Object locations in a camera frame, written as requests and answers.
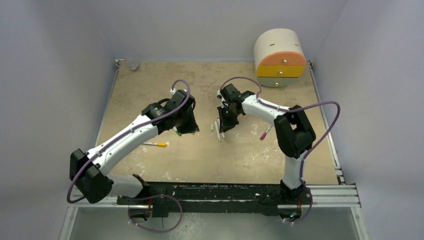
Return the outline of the blue cap marker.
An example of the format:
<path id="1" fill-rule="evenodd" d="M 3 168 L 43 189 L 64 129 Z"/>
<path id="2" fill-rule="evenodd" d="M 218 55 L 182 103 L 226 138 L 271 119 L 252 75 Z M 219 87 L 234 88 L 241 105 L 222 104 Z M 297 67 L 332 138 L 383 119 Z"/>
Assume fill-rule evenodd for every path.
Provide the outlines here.
<path id="1" fill-rule="evenodd" d="M 221 131 L 221 120 L 220 120 L 220 118 L 218 117 L 217 118 L 217 121 L 218 121 L 218 124 L 219 124 L 219 133 L 220 133 L 220 137 L 221 137 L 221 139 L 225 139 L 226 137 L 225 137 L 225 134 L 224 134 L 224 132 L 223 131 Z"/>

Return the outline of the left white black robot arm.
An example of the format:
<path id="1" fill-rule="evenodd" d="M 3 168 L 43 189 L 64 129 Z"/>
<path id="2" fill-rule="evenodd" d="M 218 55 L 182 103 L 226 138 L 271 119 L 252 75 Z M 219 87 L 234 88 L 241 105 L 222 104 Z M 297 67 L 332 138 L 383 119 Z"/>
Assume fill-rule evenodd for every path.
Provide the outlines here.
<path id="1" fill-rule="evenodd" d="M 86 152 L 78 148 L 70 154 L 68 203 L 86 199 L 95 204 L 108 196 L 115 183 L 108 174 L 150 139 L 173 128 L 181 134 L 199 131 L 194 116 L 196 99 L 191 91 L 172 89 L 172 93 L 171 98 L 149 104 L 132 123 L 101 145 Z"/>

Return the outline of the pale yellow cap marker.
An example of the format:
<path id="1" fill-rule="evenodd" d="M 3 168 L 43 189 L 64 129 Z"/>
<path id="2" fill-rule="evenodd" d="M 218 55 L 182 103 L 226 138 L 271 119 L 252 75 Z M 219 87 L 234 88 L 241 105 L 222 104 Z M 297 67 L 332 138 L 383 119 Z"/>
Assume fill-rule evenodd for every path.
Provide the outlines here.
<path id="1" fill-rule="evenodd" d="M 220 134 L 220 131 L 219 131 L 219 124 L 218 124 L 217 120 L 214 122 L 214 129 L 216 131 L 217 139 L 220 142 L 221 141 L 221 134 Z"/>

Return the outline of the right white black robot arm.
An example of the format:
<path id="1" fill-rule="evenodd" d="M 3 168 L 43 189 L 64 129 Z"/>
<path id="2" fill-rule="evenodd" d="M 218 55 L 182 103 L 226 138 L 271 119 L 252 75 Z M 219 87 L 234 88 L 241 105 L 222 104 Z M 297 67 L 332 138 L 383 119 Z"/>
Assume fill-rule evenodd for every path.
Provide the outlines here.
<path id="1" fill-rule="evenodd" d="M 273 127 L 278 146 L 285 155 L 280 196 L 288 204 L 298 200 L 304 189 L 304 157 L 316 140 L 302 107 L 280 106 L 261 99 L 252 91 L 240 92 L 233 84 L 218 90 L 217 97 L 221 100 L 215 124 L 219 139 L 239 124 L 239 115 L 255 116 Z"/>

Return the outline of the magenta cap marker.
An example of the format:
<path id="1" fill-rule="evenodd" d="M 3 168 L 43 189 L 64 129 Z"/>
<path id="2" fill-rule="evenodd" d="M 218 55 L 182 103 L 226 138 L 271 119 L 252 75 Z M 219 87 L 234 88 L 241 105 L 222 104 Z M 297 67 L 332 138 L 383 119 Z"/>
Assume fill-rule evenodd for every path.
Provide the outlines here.
<path id="1" fill-rule="evenodd" d="M 263 141 L 264 139 L 265 139 L 265 137 L 267 136 L 267 134 L 268 134 L 268 132 L 272 129 L 272 125 L 269 125 L 268 127 L 267 127 L 267 129 L 263 132 L 263 134 L 261 135 L 261 137 L 260 137 L 260 140 L 261 141 Z"/>

